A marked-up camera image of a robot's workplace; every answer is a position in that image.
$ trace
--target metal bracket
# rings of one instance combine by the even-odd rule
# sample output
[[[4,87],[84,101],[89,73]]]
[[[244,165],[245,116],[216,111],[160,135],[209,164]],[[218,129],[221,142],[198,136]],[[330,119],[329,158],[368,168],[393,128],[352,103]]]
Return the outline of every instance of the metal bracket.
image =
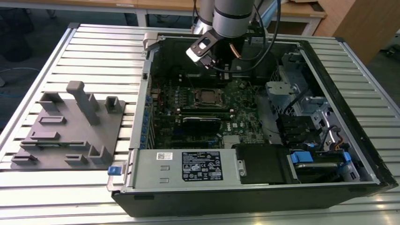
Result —
[[[245,177],[248,175],[248,173],[245,172],[244,160],[237,160],[237,170],[238,170],[240,177]]]
[[[158,42],[158,33],[156,32],[146,32],[144,34],[142,38],[142,48],[145,51],[152,50],[153,48],[157,47],[157,42]]]

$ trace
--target blue latch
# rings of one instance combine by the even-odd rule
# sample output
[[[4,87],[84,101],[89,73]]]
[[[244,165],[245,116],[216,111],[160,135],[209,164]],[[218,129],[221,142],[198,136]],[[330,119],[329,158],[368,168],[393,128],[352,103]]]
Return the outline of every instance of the blue latch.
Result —
[[[313,159],[309,151],[296,151],[290,154],[290,159],[293,163],[312,163]]]
[[[342,153],[342,157],[344,157],[344,160],[345,160],[346,162],[350,161],[350,155],[349,155],[349,153],[348,153],[346,151]]]
[[[106,173],[108,173],[109,176],[120,176],[121,171],[122,171],[121,166],[109,166]]]

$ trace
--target gray plastic base plate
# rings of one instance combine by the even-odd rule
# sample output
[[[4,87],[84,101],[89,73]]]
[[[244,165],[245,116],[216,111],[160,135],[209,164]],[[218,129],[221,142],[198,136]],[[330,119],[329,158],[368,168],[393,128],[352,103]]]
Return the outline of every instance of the gray plastic base plate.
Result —
[[[100,124],[94,126],[89,125],[74,100],[57,102],[56,106],[58,112],[50,112],[49,114],[45,110],[41,110],[24,141],[33,141],[33,139],[30,139],[34,137],[33,132],[41,134],[57,132],[60,137],[57,140],[38,140],[45,143],[45,147],[38,146],[38,149],[24,150],[21,148],[16,156],[25,157],[30,155],[36,160],[32,162],[13,162],[10,165],[12,169],[28,171],[108,169],[112,163],[118,138],[125,102],[120,101],[120,113],[108,113],[104,106],[105,101],[98,100],[97,102],[98,109],[96,114],[100,119]],[[52,119],[48,119],[52,116],[64,116],[65,121],[54,123]],[[102,153],[105,155],[104,158],[90,158],[86,146],[81,147],[81,149],[78,149],[78,147],[70,148],[68,144],[65,144],[69,142],[86,142],[86,146],[88,144],[93,146],[98,153],[102,147],[105,147],[104,149],[108,153]]]

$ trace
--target warning label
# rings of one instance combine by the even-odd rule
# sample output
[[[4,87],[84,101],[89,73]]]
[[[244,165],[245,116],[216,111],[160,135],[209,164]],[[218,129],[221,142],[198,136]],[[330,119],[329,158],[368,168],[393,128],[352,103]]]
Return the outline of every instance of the warning label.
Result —
[[[224,180],[218,151],[181,153],[184,181]]]

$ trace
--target floor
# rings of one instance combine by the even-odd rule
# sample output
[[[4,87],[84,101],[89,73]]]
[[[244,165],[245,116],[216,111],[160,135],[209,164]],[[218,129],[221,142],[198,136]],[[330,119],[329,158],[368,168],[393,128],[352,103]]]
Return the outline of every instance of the floor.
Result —
[[[18,63],[5,61],[0,55],[0,71],[6,68],[37,68],[41,69],[48,57],[57,45],[57,42],[65,32],[69,23],[92,23],[106,25],[137,25],[134,14],[120,13],[98,13],[98,12],[76,12],[76,11],[56,11],[56,18],[49,19],[45,10],[32,9],[30,19],[34,25],[34,31],[25,35],[25,39],[33,51],[32,57]],[[190,17],[188,16],[149,16],[149,25],[170,28],[189,28]],[[37,76],[37,72],[32,70],[12,70],[0,73],[1,79],[6,82],[4,87],[0,87],[0,131],[6,125],[6,122],[18,106],[18,103],[26,93],[30,84]]]
[[[45,10],[32,9],[30,19],[34,24],[34,31],[25,38],[33,50],[33,56],[18,63],[6,62],[0,56],[0,71],[4,68],[37,68],[40,69],[52,53],[58,39],[70,22],[108,24],[108,25],[134,25],[134,15],[124,15],[118,13],[97,13],[97,12],[74,12],[56,11],[56,18],[49,19]],[[149,16],[149,25],[157,27],[189,28],[190,17],[169,16],[168,18],[156,18]],[[400,59],[385,57],[380,52],[368,65],[374,78],[382,85],[394,102],[400,105]],[[36,78],[37,72],[30,70],[12,70],[0,73],[0,77],[6,82],[0,88],[0,94],[17,97],[0,96],[0,131],[5,127],[9,117],[28,91],[30,84]]]

